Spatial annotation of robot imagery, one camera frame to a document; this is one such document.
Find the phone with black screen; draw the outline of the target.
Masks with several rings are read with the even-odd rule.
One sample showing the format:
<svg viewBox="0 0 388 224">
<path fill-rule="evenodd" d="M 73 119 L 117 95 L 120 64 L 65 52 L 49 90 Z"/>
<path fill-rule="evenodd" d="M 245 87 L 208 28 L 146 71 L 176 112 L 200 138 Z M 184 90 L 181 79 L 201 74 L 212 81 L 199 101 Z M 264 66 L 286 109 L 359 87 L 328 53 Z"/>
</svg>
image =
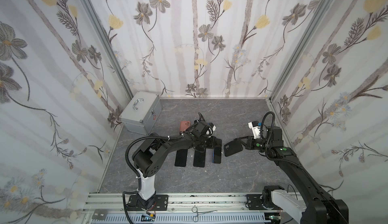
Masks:
<svg viewBox="0 0 388 224">
<path fill-rule="evenodd" d="M 186 167 L 187 166 L 187 157 L 188 157 L 188 150 L 187 149 L 181 149 L 176 152 L 176 158 L 174 165 L 176 167 Z"/>
</svg>

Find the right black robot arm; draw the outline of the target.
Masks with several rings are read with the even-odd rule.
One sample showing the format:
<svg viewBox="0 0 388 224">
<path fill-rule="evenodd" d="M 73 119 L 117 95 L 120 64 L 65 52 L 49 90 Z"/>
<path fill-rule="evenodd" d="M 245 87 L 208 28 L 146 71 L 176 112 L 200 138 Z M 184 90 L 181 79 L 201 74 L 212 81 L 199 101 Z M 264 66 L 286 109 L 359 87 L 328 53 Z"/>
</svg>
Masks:
<svg viewBox="0 0 388 224">
<path fill-rule="evenodd" d="M 279 127 L 270 128 L 265 139 L 249 136 L 245 148 L 258 150 L 273 161 L 299 191 L 298 195 L 291 196 L 281 186 L 266 186 L 261 195 L 263 207 L 278 207 L 299 224 L 349 223 L 348 206 L 328 194 L 302 166 L 296 153 L 284 146 Z"/>
</svg>

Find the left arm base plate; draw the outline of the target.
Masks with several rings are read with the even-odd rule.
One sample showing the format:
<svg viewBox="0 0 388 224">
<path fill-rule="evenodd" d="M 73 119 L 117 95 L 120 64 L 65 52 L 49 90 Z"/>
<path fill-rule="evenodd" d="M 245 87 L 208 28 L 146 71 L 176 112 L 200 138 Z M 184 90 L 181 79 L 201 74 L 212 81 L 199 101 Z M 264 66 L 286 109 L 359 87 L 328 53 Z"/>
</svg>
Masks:
<svg viewBox="0 0 388 224">
<path fill-rule="evenodd" d="M 150 199 L 144 200 L 139 195 L 131 195 L 126 201 L 125 208 L 128 211 L 166 211 L 168 198 L 168 195 L 153 195 Z"/>
</svg>

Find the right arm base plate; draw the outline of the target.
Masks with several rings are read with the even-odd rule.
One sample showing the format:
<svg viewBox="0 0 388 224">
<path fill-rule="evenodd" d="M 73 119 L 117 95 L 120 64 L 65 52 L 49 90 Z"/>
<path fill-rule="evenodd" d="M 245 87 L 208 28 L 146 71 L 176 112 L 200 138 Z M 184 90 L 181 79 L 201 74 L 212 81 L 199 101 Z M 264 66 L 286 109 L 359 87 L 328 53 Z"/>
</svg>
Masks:
<svg viewBox="0 0 388 224">
<path fill-rule="evenodd" d="M 270 197 L 263 197 L 262 194 L 247 194 L 246 207 L 249 210 L 280 211 L 280 208 L 272 202 Z"/>
</svg>

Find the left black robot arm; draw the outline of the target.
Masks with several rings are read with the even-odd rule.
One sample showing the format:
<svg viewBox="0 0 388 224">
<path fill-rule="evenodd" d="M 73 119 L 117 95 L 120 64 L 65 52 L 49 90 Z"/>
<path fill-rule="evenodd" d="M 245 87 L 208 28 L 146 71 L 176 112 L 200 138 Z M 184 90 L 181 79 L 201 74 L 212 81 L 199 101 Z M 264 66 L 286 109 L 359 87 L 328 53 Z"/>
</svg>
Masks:
<svg viewBox="0 0 388 224">
<path fill-rule="evenodd" d="M 138 179 L 136 194 L 138 199 L 146 202 L 154 198 L 156 195 L 154 176 L 170 153 L 191 148 L 197 151 L 213 148 L 216 145 L 213 137 L 215 130 L 216 126 L 213 123 L 198 120 L 179 136 L 160 136 L 152 133 L 130 143 L 125 151 L 125 161 Z"/>
</svg>

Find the pink phone case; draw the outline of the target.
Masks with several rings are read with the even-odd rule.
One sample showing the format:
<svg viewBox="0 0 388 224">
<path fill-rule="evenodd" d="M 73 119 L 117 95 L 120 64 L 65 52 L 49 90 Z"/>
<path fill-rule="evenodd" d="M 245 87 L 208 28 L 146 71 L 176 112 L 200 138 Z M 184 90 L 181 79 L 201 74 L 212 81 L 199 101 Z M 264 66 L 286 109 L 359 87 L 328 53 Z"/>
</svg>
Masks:
<svg viewBox="0 0 388 224">
<path fill-rule="evenodd" d="M 181 121 L 181 122 L 180 122 L 180 125 L 179 125 L 179 132 L 180 132 L 180 133 L 183 133 L 183 132 L 186 131 L 190 126 L 191 126 L 191 122 L 190 122 L 190 121 Z"/>
</svg>

